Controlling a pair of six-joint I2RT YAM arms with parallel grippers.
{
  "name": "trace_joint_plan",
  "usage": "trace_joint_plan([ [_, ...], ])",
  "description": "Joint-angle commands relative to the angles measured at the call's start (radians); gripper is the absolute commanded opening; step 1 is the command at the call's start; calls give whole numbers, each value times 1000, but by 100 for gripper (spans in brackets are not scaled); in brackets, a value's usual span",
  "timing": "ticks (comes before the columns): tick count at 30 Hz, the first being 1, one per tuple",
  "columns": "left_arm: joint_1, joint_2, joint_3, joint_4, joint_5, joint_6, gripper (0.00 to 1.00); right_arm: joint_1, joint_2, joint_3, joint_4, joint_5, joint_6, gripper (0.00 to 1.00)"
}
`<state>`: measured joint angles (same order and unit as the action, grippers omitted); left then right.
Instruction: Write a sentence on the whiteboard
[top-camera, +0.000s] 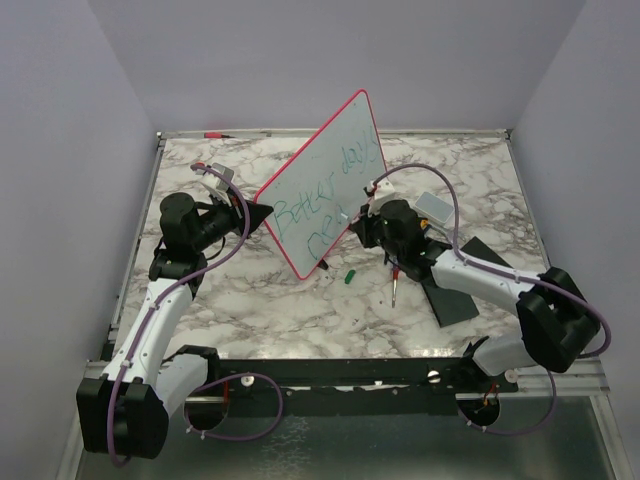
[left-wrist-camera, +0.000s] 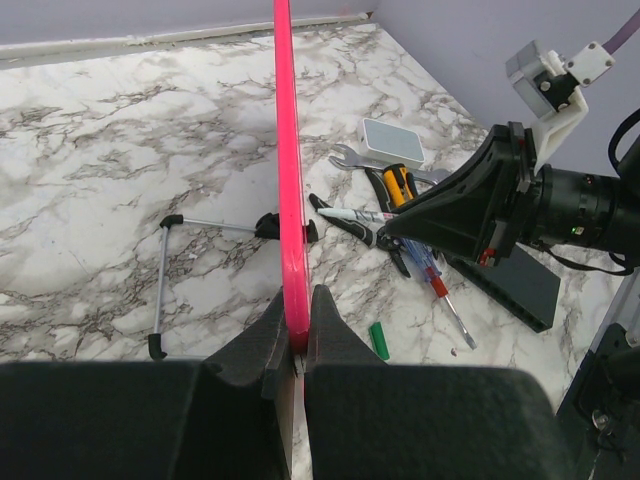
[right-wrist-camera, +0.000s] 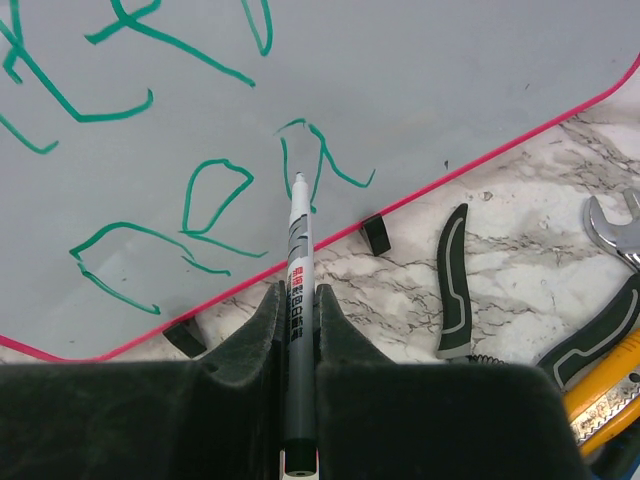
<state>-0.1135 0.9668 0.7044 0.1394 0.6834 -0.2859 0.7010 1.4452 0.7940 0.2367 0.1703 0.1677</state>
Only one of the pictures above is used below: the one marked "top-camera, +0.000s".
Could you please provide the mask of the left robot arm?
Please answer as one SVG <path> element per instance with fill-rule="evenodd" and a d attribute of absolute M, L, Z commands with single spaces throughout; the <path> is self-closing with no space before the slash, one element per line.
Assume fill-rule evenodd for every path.
<path fill-rule="evenodd" d="M 83 379 L 76 392 L 87 451 L 109 455 L 118 467 L 132 458 L 153 459 L 187 397 L 218 388 L 215 350 L 184 347 L 170 360 L 165 352 L 210 264 L 206 249 L 230 233 L 247 239 L 272 211 L 235 193 L 227 201 L 209 203 L 184 192 L 161 201 L 161 244 L 154 251 L 139 314 L 100 376 Z"/>

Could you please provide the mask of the pink framed whiteboard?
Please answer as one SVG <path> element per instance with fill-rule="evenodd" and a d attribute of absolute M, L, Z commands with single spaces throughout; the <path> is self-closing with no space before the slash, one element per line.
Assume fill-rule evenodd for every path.
<path fill-rule="evenodd" d="M 366 90 L 356 91 L 254 196 L 273 213 L 266 226 L 297 278 L 304 280 L 336 245 L 386 171 Z"/>

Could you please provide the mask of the green marker cap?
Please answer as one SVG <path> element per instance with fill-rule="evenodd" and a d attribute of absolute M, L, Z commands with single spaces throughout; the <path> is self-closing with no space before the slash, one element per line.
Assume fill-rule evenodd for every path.
<path fill-rule="evenodd" d="M 353 280 L 353 278 L 354 278 L 355 274 L 356 274 L 356 271 L 355 271 L 355 270 L 350 270 L 350 271 L 347 273 L 347 275 L 346 275 L 346 277 L 345 277 L 345 279 L 344 279 L 344 283 L 345 283 L 345 284 L 350 284 L 350 283 L 352 282 L 352 280 Z"/>

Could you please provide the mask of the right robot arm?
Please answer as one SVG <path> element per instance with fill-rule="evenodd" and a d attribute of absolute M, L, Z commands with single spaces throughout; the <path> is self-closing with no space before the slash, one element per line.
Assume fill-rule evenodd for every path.
<path fill-rule="evenodd" d="M 469 390 L 483 390 L 510 369 L 539 365 L 564 373 L 600 330 L 565 271 L 527 274 L 463 257 L 452 245 L 430 238 L 405 200 L 391 200 L 375 214 L 362 206 L 350 229 L 363 247 L 381 248 L 411 280 L 479 298 L 518 318 L 518 333 L 468 347 L 470 360 L 460 365 L 459 378 Z"/>

